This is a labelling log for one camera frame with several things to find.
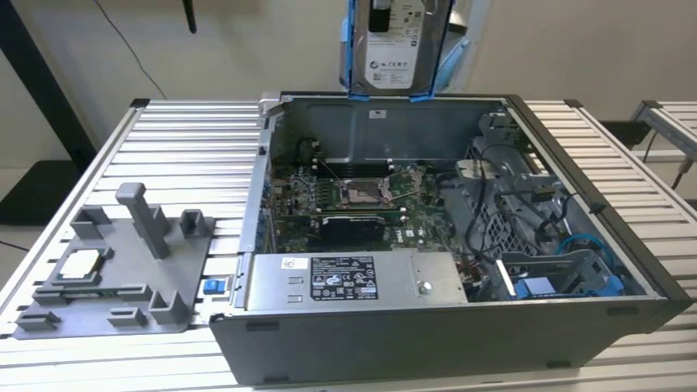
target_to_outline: black pole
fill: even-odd
[[[77,167],[85,172],[95,158],[95,147],[10,0],[0,0],[0,47]]]

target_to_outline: gray plastic stand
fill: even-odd
[[[165,259],[170,255],[170,248],[165,241],[170,225],[166,224],[167,220],[162,211],[157,211],[155,216],[153,215],[151,208],[143,197],[145,194],[146,186],[142,183],[130,182],[119,187],[117,201],[127,206],[131,212],[135,231],[139,232],[141,237],[146,241],[153,257]]]
[[[183,332],[194,313],[214,219],[187,210],[166,219],[150,207],[143,184],[125,184],[119,202],[135,215],[110,220],[102,207],[85,207],[71,223],[77,236],[35,302],[18,319],[18,339]],[[61,271],[79,250],[101,250],[81,278]]]

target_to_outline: aluminum slatted table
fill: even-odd
[[[528,104],[666,268],[697,298],[697,215],[584,108],[563,101]],[[193,328],[181,334],[18,341],[9,338],[75,235],[82,205],[113,218],[126,181],[150,189],[150,203],[177,217],[201,208],[218,218],[202,279],[237,271],[242,216],[258,149],[257,102],[153,101],[133,108],[7,286],[0,292],[0,386],[13,390],[207,390],[239,387],[206,327],[226,299],[203,296]],[[303,391],[697,390],[697,305],[651,335],[624,337],[582,369],[418,381],[295,388]]]
[[[697,102],[646,100],[632,119],[646,122],[688,157],[697,159]]]

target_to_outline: blue latch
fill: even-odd
[[[226,293],[226,281],[221,279],[209,279],[205,282],[205,294],[225,294]]]

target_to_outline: green circuit board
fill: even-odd
[[[319,223],[328,216],[379,216],[386,222],[382,242],[346,244],[332,251],[459,249],[450,232],[452,224],[439,203],[435,175],[426,174],[416,165],[398,166],[394,173],[383,178],[328,179],[300,169],[278,178],[274,181],[278,252],[318,252]]]

